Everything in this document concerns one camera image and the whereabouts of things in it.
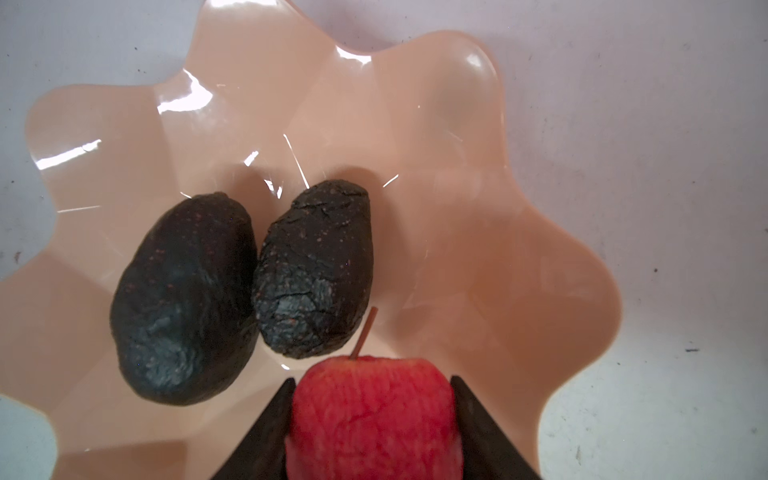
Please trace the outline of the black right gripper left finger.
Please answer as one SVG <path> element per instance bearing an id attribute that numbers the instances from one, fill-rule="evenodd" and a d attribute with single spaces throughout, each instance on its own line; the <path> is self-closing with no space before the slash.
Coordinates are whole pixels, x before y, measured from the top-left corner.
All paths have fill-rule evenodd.
<path id="1" fill-rule="evenodd" d="M 212 480 L 287 479 L 285 438 L 291 423 L 294 378 L 285 380 Z"/>

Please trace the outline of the dark avocado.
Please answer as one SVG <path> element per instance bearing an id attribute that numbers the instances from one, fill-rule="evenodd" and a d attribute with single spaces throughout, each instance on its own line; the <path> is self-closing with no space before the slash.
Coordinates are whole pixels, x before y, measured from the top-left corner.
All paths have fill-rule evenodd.
<path id="1" fill-rule="evenodd" d="M 258 338 L 256 263 L 251 217 L 223 192 L 187 198 L 156 221 L 109 315 L 120 372 L 138 396 L 188 406 L 237 379 Z"/>
<path id="2" fill-rule="evenodd" d="M 340 349 L 366 312 L 373 273 L 367 190 L 342 179 L 306 189 L 270 225 L 254 273 L 265 344 L 293 359 Z"/>

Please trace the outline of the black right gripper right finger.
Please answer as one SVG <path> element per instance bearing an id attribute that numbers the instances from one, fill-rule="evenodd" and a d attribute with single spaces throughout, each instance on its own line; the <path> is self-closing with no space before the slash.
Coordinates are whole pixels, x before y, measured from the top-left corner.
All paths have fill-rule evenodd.
<path id="1" fill-rule="evenodd" d="M 541 480 L 458 375 L 450 384 L 461 435 L 464 480 Z"/>

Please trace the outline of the red apple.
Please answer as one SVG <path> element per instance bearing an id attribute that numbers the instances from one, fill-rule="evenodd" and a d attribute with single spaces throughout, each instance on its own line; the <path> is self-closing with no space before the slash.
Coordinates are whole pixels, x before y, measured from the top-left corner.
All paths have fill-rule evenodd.
<path id="1" fill-rule="evenodd" d="M 364 356 L 372 308 L 348 356 L 311 367 L 293 394 L 285 468 L 290 479 L 460 479 L 454 391 L 421 358 Z"/>

